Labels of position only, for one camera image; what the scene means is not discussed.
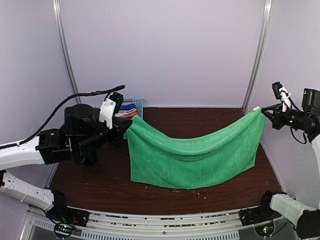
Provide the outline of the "green microfiber towel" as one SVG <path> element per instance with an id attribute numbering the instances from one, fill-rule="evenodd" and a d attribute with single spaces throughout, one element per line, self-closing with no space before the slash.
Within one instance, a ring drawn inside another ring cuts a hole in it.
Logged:
<path id="1" fill-rule="evenodd" d="M 135 116 L 126 132 L 130 179 L 184 190 L 225 183 L 255 166 L 266 119 L 258 107 L 210 134 L 173 138 Z"/>

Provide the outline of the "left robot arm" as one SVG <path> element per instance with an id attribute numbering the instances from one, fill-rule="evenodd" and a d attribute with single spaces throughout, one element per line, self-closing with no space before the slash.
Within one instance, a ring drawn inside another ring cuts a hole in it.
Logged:
<path id="1" fill-rule="evenodd" d="M 31 136 L 0 147 L 0 191 L 45 212 L 47 218 L 67 223 L 74 219 L 65 195 L 60 191 L 38 188 L 16 178 L 8 170 L 27 165 L 51 165 L 74 160 L 80 165 L 98 160 L 97 150 L 110 144 L 119 148 L 132 120 L 117 117 L 124 97 L 119 93 L 125 85 L 108 90 L 75 93 L 62 100 L 46 121 Z M 80 103 L 64 109 L 60 128 L 45 129 L 56 112 L 76 97 L 104 95 L 99 108 Z"/>

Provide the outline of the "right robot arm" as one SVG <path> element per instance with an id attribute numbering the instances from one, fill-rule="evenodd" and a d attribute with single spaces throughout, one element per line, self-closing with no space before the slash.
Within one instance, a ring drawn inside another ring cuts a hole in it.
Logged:
<path id="1" fill-rule="evenodd" d="M 303 145 L 310 144 L 312 153 L 309 157 L 313 163 L 303 167 L 302 160 L 294 158 L 297 164 L 294 169 L 300 174 L 303 170 L 311 171 L 313 177 L 320 176 L 320 92 L 315 89 L 303 90 L 301 107 L 297 107 L 291 98 L 287 88 L 279 82 L 272 86 L 275 98 L 280 100 L 274 104 L 262 108 L 261 112 L 271 121 L 272 127 L 280 130 L 284 126 L 290 128 L 293 135 L 301 131 L 304 140 Z M 320 206 L 308 206 L 289 196 L 283 191 L 268 190 L 263 195 L 260 206 L 256 210 L 259 220 L 266 221 L 274 213 L 280 214 L 293 225 L 293 229 L 299 239 L 320 238 Z"/>

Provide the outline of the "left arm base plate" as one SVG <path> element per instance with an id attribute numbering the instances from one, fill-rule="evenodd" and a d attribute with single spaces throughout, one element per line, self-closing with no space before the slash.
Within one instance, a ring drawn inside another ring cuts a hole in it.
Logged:
<path id="1" fill-rule="evenodd" d="M 69 224 L 74 227 L 86 227 L 90 213 L 86 210 L 80 210 L 67 207 L 52 208 L 45 213 L 45 216 L 55 223 Z"/>

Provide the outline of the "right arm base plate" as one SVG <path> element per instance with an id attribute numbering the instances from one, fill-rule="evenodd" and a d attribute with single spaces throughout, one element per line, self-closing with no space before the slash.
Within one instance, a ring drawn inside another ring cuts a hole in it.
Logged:
<path id="1" fill-rule="evenodd" d="M 242 226 L 256 225 L 258 223 L 267 222 L 281 217 L 281 215 L 273 210 L 263 210 L 260 206 L 253 208 L 244 208 L 238 212 Z"/>

